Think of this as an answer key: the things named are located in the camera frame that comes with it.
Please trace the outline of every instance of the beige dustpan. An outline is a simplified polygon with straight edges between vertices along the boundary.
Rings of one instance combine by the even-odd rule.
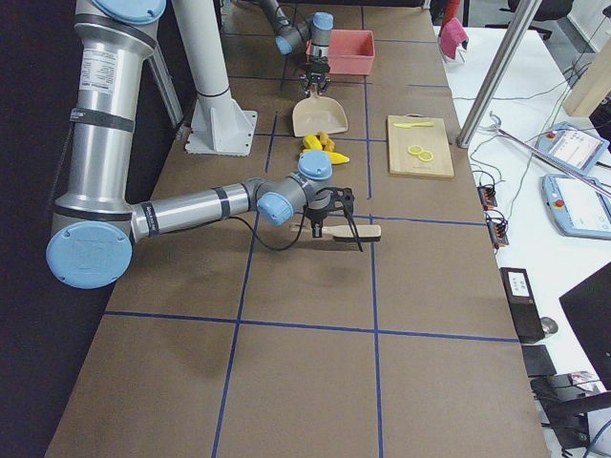
[[[329,97],[320,97],[315,90],[293,109],[293,130],[295,136],[317,134],[339,134],[348,130],[348,119],[344,109]]]

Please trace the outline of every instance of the metal rod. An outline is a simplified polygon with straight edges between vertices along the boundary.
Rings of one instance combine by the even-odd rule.
[[[469,6],[471,5],[471,0],[465,0],[465,3],[462,7],[462,27],[469,27]]]
[[[479,93],[477,93],[477,98],[475,99],[471,111],[467,115],[467,120],[465,121],[462,131],[460,131],[458,135],[456,142],[460,148],[469,147],[475,130],[488,110],[488,106],[495,95],[496,88],[503,74],[505,74],[505,71],[509,67],[517,47],[522,40],[522,36],[528,31],[540,4],[541,0],[522,0],[519,2],[514,20],[505,32],[503,41],[496,52],[495,59],[488,70],[488,74],[486,74],[484,78]]]
[[[535,148],[535,147],[529,145],[528,143],[520,140],[519,138],[509,134],[508,132],[503,131],[502,129],[498,129],[497,132],[500,135],[505,136],[505,137],[507,137],[507,138],[509,138],[509,139],[511,139],[511,140],[513,140],[513,141],[515,141],[517,143],[519,143],[520,145],[526,147],[533,155],[535,155],[535,157],[537,159],[540,159],[543,162],[545,162],[546,164],[551,165],[555,169],[560,170],[564,174],[566,174],[566,175],[568,175],[570,177],[573,177],[574,179],[578,179],[579,181],[581,181],[584,184],[587,184],[592,189],[594,189],[597,193],[605,196],[606,198],[611,198],[611,192],[607,191],[602,186],[599,186],[598,184],[594,183],[593,181],[590,181],[586,177],[582,177],[580,174],[578,174],[577,172],[574,172],[573,170],[571,170],[568,167],[565,167],[563,164],[555,162],[553,159],[551,159],[550,157],[546,156],[544,153],[539,151],[537,148]]]
[[[165,59],[163,53],[161,53],[161,47],[159,43],[155,46],[153,55],[148,59],[153,78],[157,83],[159,93],[163,99],[165,109],[168,111],[170,116],[170,122],[172,127],[178,127],[182,122],[182,107],[180,106],[179,97],[176,95],[174,84],[172,83],[172,76],[168,72],[168,68],[165,65]]]

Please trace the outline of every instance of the black chair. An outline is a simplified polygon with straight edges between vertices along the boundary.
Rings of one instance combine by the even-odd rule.
[[[501,8],[501,11],[516,12],[519,0],[508,0],[507,4],[509,8]],[[571,9],[573,8],[573,0],[543,0],[538,7],[537,13],[535,14],[535,21],[558,21],[563,17],[566,17]],[[490,29],[507,29],[509,24],[487,24],[485,27]],[[549,40],[552,36],[552,31],[543,29],[541,27],[531,26],[529,27],[532,31],[538,31],[543,40]]]

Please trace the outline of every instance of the pink container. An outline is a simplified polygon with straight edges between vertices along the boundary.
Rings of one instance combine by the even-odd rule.
[[[331,31],[328,65],[331,74],[370,74],[375,57],[371,31]]]

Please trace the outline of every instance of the metal pole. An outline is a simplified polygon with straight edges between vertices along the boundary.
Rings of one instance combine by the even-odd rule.
[[[242,110],[231,96],[213,0],[172,5],[198,92],[187,152],[248,156],[257,113]]]
[[[471,0],[465,0],[462,6],[462,27],[469,27],[469,6]]]
[[[168,72],[168,68],[165,65],[165,59],[161,53],[161,47],[159,43],[155,46],[153,55],[148,59],[153,78],[157,83],[159,93],[163,99],[165,109],[168,111],[170,116],[170,122],[172,127],[178,127],[182,122],[182,108],[180,106],[179,97],[176,95],[174,84],[172,83],[172,76]]]
[[[517,143],[519,143],[523,147],[527,148],[528,151],[530,151],[533,155],[535,155],[535,157],[537,159],[542,160],[546,164],[551,165],[555,169],[560,170],[564,174],[566,174],[566,175],[568,175],[568,176],[570,176],[570,177],[572,177],[574,179],[578,179],[583,184],[585,184],[587,186],[590,186],[592,189],[594,189],[600,195],[605,196],[606,198],[611,198],[611,192],[610,191],[607,191],[602,186],[599,186],[595,182],[589,180],[587,177],[583,177],[580,174],[578,174],[577,172],[574,172],[572,169],[566,167],[565,165],[563,165],[563,164],[561,164],[559,162],[556,162],[552,158],[546,156],[544,153],[539,151],[537,148],[535,148],[535,147],[529,145],[528,143],[520,140],[516,136],[513,136],[513,135],[509,134],[507,131],[503,131],[502,129],[498,129],[497,132],[500,135],[505,136],[505,137],[507,137],[507,138],[509,138],[509,139],[511,139],[511,140],[513,140],[513,141],[515,141]]]
[[[488,70],[488,74],[486,74],[484,78],[484,82],[479,89],[479,93],[477,93],[474,105],[467,115],[467,120],[465,121],[462,131],[460,131],[458,135],[456,142],[460,148],[469,148],[469,143],[475,134],[475,130],[481,122],[482,117],[486,114],[488,106],[495,95],[496,88],[503,74],[505,74],[505,71],[509,67],[517,47],[522,41],[522,36],[528,31],[540,4],[541,0],[522,0],[519,2],[514,20],[505,32],[505,37],[496,52],[495,60],[493,60]]]

